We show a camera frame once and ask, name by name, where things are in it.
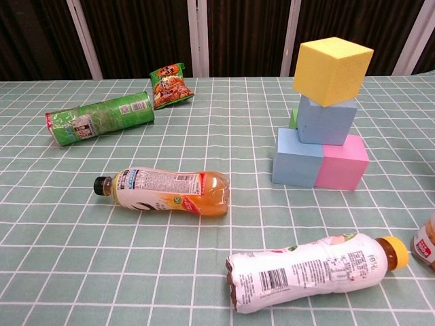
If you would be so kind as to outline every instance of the pink foam cube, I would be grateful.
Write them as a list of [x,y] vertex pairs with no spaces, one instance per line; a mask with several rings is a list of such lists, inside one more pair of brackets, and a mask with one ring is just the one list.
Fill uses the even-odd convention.
[[343,146],[323,145],[323,150],[315,187],[355,190],[369,162],[362,138],[348,134]]

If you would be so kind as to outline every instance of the black bottle cap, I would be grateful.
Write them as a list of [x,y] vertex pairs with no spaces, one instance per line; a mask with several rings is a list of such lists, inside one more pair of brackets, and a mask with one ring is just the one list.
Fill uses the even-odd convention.
[[104,181],[106,177],[98,177],[94,181],[94,192],[97,195],[104,196]]

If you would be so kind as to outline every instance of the yellow bottle cap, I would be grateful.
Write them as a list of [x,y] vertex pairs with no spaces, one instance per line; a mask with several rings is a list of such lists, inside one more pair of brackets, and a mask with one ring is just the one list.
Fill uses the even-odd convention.
[[395,269],[405,268],[409,262],[408,248],[405,246],[405,244],[395,236],[383,236],[382,239],[388,241],[388,243],[396,252],[397,266]]

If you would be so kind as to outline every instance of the blue foam cube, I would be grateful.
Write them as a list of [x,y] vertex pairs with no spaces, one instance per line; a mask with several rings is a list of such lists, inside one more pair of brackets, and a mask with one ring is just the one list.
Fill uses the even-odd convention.
[[322,107],[302,95],[297,117],[300,141],[308,144],[343,145],[356,110],[353,99]]
[[297,130],[278,128],[272,182],[313,187],[323,157],[321,145],[301,143]]

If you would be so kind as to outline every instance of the bottle cap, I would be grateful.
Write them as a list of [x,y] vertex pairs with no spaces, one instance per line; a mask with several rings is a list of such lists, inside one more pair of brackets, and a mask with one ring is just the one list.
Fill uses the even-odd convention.
[[98,177],[94,181],[94,192],[97,195],[104,196],[104,181],[106,177]]
[[397,266],[395,269],[405,268],[409,262],[409,255],[408,249],[404,245],[404,243],[395,236],[383,236],[382,239],[388,241],[388,243],[393,247],[394,251],[396,252]]

